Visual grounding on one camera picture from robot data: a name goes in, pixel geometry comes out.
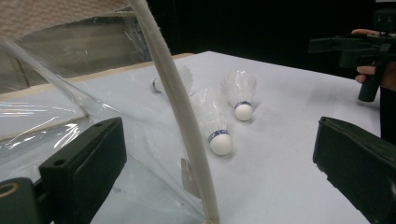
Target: white table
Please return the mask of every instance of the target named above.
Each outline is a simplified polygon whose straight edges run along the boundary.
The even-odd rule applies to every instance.
[[[233,152],[219,157],[206,144],[221,223],[369,223],[312,161],[318,121],[323,116],[354,123],[379,135],[379,101],[359,102],[360,84],[210,51],[177,59],[176,63],[190,68],[193,91],[219,88],[221,79],[235,70],[245,70],[258,81],[252,102],[253,119],[239,121],[232,109],[229,110],[228,130],[233,138]],[[149,66],[76,85],[139,122],[167,127],[175,124],[167,99],[149,90],[155,74],[155,68]],[[167,134],[164,138],[171,139],[172,146],[161,144],[165,141],[161,137],[146,142],[153,146],[155,141],[159,141],[157,146],[182,146],[177,131]],[[118,181],[116,184],[126,184],[127,179]],[[116,210],[110,202],[105,205]],[[99,217],[94,221],[101,222]]]

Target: hand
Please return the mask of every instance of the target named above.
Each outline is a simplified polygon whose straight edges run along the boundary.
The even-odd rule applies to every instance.
[[[357,29],[352,31],[353,35],[378,35],[378,31]],[[375,65],[359,66],[357,67],[359,74],[355,77],[355,80],[359,83],[363,83],[367,76],[375,73]],[[382,77],[381,87],[396,91],[396,62],[390,62],[387,64],[384,76]]]

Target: clear plastic sheet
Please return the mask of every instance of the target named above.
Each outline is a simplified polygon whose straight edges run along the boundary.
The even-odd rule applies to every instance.
[[[172,107],[150,89],[155,67],[125,69],[150,61],[133,13],[52,27],[1,50],[28,84],[0,85],[0,181],[36,181],[50,155],[121,117],[128,162],[92,223],[203,223],[199,194],[184,187],[193,180]]]

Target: white shuttlecock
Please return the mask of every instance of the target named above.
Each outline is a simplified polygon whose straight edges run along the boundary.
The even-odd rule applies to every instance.
[[[187,94],[190,95],[193,82],[190,69],[185,65],[181,65],[177,66],[177,71],[180,75],[181,81],[183,82],[184,88],[186,88]],[[151,88],[157,92],[165,92],[160,77],[155,77],[151,80]]]
[[[202,134],[207,137],[210,148],[223,156],[233,150],[233,141],[227,131],[225,109],[227,99],[220,91],[204,89],[191,97],[191,105]]]
[[[251,100],[256,91],[256,78],[246,71],[236,71],[226,76],[221,82],[221,91],[233,106],[235,115],[240,120],[249,120],[253,116]]]

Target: curved white tube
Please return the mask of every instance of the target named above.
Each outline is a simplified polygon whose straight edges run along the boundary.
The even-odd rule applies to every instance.
[[[189,97],[177,73],[169,48],[163,39],[146,0],[129,0],[139,20],[151,57],[160,74],[186,146],[192,173],[203,203],[205,223],[219,223],[216,193],[199,127]]]

